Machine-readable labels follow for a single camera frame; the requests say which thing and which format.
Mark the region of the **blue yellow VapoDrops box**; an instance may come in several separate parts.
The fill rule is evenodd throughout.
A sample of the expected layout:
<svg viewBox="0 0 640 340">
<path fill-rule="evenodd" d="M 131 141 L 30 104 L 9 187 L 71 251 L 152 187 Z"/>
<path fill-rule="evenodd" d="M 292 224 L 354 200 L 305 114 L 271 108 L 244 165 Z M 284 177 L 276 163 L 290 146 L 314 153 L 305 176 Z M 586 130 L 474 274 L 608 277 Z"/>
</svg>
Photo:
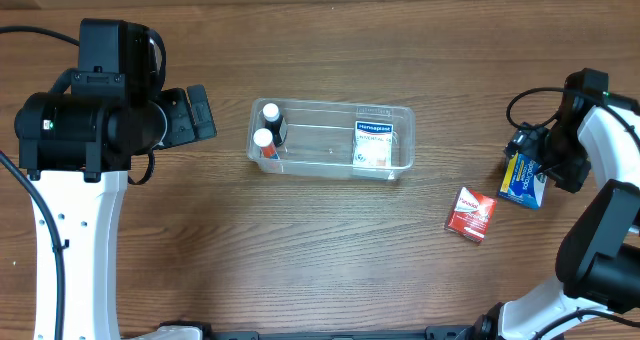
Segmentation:
<svg viewBox="0 0 640 340">
<path fill-rule="evenodd" d="M 542 206 L 548 177 L 538 172 L 540 165 L 526 155 L 516 153 L 507 160 L 498 196 L 537 210 Z"/>
</svg>

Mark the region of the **orange bottle white cap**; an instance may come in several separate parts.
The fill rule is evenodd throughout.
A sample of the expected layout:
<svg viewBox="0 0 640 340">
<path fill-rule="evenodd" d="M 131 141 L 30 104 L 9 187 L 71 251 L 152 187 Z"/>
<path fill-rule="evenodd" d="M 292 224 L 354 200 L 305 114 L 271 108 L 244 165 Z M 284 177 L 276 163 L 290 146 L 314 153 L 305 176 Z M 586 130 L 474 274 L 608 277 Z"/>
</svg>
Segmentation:
<svg viewBox="0 0 640 340">
<path fill-rule="evenodd" d="M 264 158 L 279 160 L 280 157 L 276 150 L 273 140 L 273 134 L 266 128 L 259 128 L 252 136 L 253 142 L 261 150 Z"/>
</svg>

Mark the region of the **black bottle white cap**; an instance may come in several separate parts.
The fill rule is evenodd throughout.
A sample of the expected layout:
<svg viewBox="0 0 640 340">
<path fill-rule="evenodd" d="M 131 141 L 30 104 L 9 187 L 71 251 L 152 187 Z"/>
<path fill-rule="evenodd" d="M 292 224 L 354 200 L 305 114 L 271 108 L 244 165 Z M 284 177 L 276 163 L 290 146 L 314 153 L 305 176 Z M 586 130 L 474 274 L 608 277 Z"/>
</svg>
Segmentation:
<svg viewBox="0 0 640 340">
<path fill-rule="evenodd" d="M 287 135 L 287 123 L 280 108 L 275 103 L 267 103 L 262 110 L 265 127 L 271 131 L 276 147 L 284 144 Z"/>
</svg>

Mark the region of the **red Panadol box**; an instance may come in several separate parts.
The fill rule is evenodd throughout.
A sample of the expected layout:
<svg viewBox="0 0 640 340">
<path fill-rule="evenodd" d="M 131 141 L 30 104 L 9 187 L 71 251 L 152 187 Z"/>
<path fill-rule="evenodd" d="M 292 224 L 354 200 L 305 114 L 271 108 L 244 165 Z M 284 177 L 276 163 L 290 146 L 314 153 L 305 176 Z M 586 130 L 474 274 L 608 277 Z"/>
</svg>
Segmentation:
<svg viewBox="0 0 640 340">
<path fill-rule="evenodd" d="M 453 203 L 444 228 L 476 243 L 486 238 L 497 200 L 462 187 Z"/>
</svg>

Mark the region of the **white Hansaplast plaster box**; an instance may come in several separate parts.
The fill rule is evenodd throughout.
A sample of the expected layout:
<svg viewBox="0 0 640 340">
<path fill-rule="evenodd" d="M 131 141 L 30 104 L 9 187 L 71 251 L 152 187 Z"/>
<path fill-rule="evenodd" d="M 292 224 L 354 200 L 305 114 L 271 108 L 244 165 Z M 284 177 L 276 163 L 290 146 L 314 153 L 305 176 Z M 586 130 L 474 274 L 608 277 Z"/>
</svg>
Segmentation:
<svg viewBox="0 0 640 340">
<path fill-rule="evenodd" d="M 389 167 L 392 143 L 392 124 L 356 121 L 353 164 L 358 167 Z"/>
</svg>

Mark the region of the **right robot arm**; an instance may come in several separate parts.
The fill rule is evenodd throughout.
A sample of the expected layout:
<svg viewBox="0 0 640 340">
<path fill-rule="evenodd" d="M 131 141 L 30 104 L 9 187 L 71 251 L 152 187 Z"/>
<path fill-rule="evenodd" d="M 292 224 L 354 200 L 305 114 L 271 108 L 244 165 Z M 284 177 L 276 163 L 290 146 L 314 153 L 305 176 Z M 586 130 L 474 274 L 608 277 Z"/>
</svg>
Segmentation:
<svg viewBox="0 0 640 340">
<path fill-rule="evenodd" d="M 639 306 L 639 102 L 613 93 L 605 72 L 584 68 L 558 88 L 558 110 L 541 124 L 516 124 L 504 152 L 525 155 L 556 187 L 578 192 L 587 176 L 598 192 L 564 237 L 555 274 L 525 296 L 498 303 L 468 339 L 561 339 L 594 318 L 632 328 Z"/>
</svg>

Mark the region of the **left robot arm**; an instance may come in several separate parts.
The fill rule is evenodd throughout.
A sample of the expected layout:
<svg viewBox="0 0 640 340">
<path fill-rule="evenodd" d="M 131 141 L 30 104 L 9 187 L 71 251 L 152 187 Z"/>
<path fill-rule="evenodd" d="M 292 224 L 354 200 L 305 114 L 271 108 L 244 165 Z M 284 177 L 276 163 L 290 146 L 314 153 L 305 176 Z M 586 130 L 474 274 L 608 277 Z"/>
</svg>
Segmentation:
<svg viewBox="0 0 640 340">
<path fill-rule="evenodd" d="M 118 225 L 134 157 L 216 135 L 205 88 L 165 87 L 160 35 L 85 19 L 78 63 L 17 112 L 19 160 L 36 227 L 38 339 L 116 339 Z"/>
</svg>

